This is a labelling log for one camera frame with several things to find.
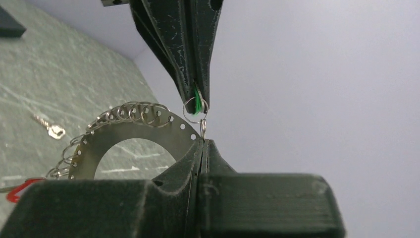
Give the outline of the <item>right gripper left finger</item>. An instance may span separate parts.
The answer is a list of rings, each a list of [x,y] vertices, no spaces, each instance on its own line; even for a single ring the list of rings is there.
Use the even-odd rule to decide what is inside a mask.
[[[153,180],[35,183],[2,228],[3,238],[196,238],[204,143]]]

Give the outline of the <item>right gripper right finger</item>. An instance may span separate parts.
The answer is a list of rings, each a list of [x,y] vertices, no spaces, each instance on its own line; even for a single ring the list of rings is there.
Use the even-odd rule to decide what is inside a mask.
[[[203,238],[343,238],[333,190],[316,174],[238,173],[213,140],[204,144],[198,178]]]

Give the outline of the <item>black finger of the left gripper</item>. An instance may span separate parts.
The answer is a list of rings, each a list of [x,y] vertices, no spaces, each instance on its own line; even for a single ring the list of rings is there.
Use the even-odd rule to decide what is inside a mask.
[[[182,102],[194,84],[210,103],[210,61],[221,0],[131,0],[137,31],[170,75]],[[194,101],[187,106],[192,114]]]

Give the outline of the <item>small detached silver key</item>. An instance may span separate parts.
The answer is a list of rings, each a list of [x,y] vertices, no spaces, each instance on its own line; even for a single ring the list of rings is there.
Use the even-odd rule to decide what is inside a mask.
[[[48,135],[53,139],[61,140],[66,135],[65,129],[58,124],[51,124],[49,121],[37,115],[32,115],[32,119],[44,127]]]

